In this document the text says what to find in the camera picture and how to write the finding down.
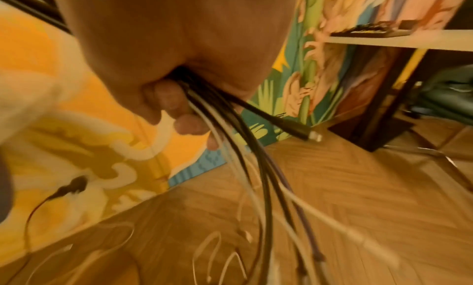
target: white tabletop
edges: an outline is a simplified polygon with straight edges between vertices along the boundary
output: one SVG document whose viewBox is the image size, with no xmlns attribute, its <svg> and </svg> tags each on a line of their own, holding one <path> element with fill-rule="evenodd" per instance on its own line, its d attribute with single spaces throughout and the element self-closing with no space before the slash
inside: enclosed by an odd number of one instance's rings
<svg viewBox="0 0 473 285">
<path fill-rule="evenodd" d="M 391 38 L 329 37 L 327 42 L 473 52 L 473 30 L 417 31 Z"/>
</svg>

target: skin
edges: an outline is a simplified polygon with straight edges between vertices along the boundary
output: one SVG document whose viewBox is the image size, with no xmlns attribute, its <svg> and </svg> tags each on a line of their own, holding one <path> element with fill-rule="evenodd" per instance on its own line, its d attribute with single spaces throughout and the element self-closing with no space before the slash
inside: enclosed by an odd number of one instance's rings
<svg viewBox="0 0 473 285">
<path fill-rule="evenodd" d="M 85 59 L 116 101 L 151 124 L 161 111 L 180 134 L 208 128 L 166 76 L 186 66 L 248 99 L 267 77 L 296 0 L 57 0 Z M 217 149 L 210 137 L 209 149 Z"/>
</svg>

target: power cord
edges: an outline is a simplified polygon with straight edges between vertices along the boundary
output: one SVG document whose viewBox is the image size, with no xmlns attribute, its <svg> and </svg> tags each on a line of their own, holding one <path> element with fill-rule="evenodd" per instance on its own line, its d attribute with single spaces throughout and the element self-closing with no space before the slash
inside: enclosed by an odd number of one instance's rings
<svg viewBox="0 0 473 285">
<path fill-rule="evenodd" d="M 29 233 L 29 228 L 30 228 L 30 221 L 34 215 L 34 213 L 46 202 L 63 197 L 67 195 L 68 193 L 80 193 L 85 190 L 87 187 L 88 180 L 85 176 L 79 176 L 74 178 L 68 185 L 62 186 L 58 188 L 54 194 L 48 196 L 46 199 L 41 201 L 38 205 L 36 205 L 35 208 L 30 212 L 30 215 L 28 216 L 26 223 L 25 223 L 25 229 L 23 233 L 23 240 L 25 243 L 25 262 L 22 264 L 22 266 L 8 279 L 8 281 L 4 285 L 10 285 L 11 282 L 25 269 L 25 267 L 28 265 L 28 263 L 31 261 L 31 255 L 32 255 L 32 249 L 31 249 L 31 239 L 30 239 L 30 233 Z"/>
</svg>

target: table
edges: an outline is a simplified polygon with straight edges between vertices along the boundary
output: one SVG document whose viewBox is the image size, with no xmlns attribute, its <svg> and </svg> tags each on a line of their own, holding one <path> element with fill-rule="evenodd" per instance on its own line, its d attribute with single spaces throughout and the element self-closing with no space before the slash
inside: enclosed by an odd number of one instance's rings
<svg viewBox="0 0 473 285">
<path fill-rule="evenodd" d="M 393 116 L 413 89 L 415 81 L 411 79 L 406 81 L 384 113 L 379 114 L 379 108 L 389 95 L 393 84 L 407 62 L 409 62 L 414 51 L 416 49 L 429 49 L 473 52 L 473 30 L 418 31 L 412 35 L 392 38 L 329 37 L 327 43 L 366 46 L 368 48 L 367 54 L 372 53 L 370 50 L 376 47 L 401 48 L 401 52 L 394 61 L 391 70 L 384 78 L 364 113 L 329 128 L 331 132 L 351 143 L 373 152 L 413 126 L 412 123 L 393 118 Z"/>
</svg>

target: painted wall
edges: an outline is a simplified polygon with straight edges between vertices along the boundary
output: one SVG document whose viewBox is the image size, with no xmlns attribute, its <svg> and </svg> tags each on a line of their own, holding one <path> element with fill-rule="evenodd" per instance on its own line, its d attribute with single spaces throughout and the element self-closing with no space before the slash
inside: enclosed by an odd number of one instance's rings
<svg viewBox="0 0 473 285">
<path fill-rule="evenodd" d="M 423 29 L 439 29 L 460 2 L 299 0 L 284 47 L 250 103 L 307 125 L 364 105 L 397 51 L 357 56 L 354 47 L 325 43 L 328 35 L 386 19 L 421 19 Z M 14 208 L 0 223 L 0 264 L 23 255 L 23 228 L 33 207 L 76 176 L 90 178 L 87 190 L 39 209 L 31 223 L 33 248 L 224 163 L 220 152 L 205 149 L 206 135 L 181 136 L 167 116 L 154 127 L 121 108 L 85 65 L 71 36 L 2 3 L 0 56 L 2 95 L 13 101 L 39 93 L 54 105 L 0 146 L 15 186 Z M 354 65 L 361 74 L 340 87 Z M 250 112 L 242 116 L 265 145 L 288 137 Z"/>
</svg>

